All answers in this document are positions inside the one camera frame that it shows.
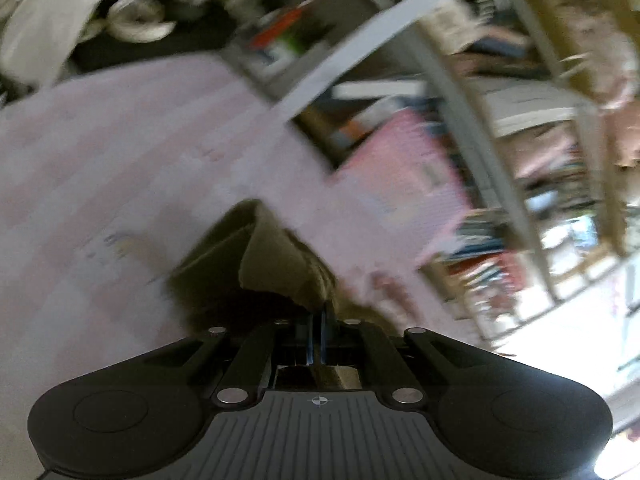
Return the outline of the dark olive green sweater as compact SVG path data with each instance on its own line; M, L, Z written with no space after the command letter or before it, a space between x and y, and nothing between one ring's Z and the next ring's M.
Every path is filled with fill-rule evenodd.
M306 321L327 307L341 321L360 318L399 334L390 315L360 304L262 200L228 210L169 273L166 286L194 332Z

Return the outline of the pink checkered table cloth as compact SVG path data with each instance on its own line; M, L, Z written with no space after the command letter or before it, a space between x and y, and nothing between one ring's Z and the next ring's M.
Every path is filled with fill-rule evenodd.
M318 154L215 55L77 77L1 113L1 474L33 479L27 415L49 388L184 335L169 272L260 198L361 301L396 278L422 326L456 321Z

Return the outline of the pink keyboard learning tablet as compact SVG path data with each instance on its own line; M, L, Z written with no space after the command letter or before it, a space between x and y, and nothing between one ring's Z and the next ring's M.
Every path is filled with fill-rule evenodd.
M334 174L390 234L394 248L420 266L454 234L471 202L444 148L410 108L373 131Z

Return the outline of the metal bowl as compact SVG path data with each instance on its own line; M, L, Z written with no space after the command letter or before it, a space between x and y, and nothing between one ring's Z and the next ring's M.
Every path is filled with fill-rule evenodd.
M165 20L165 8L157 0L117 0L107 10L106 31L128 44L150 44L169 36L175 21Z

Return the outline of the white shelf post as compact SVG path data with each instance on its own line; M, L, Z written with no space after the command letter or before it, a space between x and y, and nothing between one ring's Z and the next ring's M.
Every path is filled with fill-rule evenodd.
M402 0L378 12L334 47L274 107L283 120L298 115L338 78L446 0Z

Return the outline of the wooden bookshelf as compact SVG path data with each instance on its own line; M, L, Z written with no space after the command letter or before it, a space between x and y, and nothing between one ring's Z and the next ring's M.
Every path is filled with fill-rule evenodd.
M222 0L239 24L228 55L278 104L401 1ZM471 211L431 259L401 258L486 344L559 309L595 264L628 252L617 170L639 155L639 0L446 0L289 122L335 184L404 108L446 151Z

